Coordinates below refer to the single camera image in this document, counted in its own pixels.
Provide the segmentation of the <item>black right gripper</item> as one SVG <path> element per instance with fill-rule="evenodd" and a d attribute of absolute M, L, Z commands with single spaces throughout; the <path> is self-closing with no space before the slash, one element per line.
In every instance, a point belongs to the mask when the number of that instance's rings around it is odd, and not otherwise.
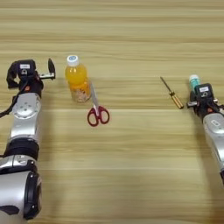
<path fill-rule="evenodd" d="M 210 114 L 220 114 L 224 109 L 224 105 L 219 105 L 216 99 L 196 101 L 196 94 L 193 91 L 190 93 L 190 101 L 186 106 L 192 108 L 194 113 L 201 119 Z"/>

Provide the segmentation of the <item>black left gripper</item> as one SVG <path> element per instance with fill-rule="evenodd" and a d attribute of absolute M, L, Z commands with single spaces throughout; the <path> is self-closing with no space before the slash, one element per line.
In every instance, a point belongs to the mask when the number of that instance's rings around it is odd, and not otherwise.
<path fill-rule="evenodd" d="M 22 94 L 25 93 L 35 93 L 37 95 L 42 94 L 44 88 L 43 80 L 54 80 L 56 78 L 55 65 L 53 64 L 52 59 L 48 59 L 48 70 L 49 73 L 38 74 L 35 73 L 33 76 L 24 76 L 21 78 L 19 84 L 15 82 L 15 79 L 18 76 L 18 62 L 14 61 L 7 72 L 6 81 L 8 84 L 8 89 L 19 88 L 19 91 Z"/>

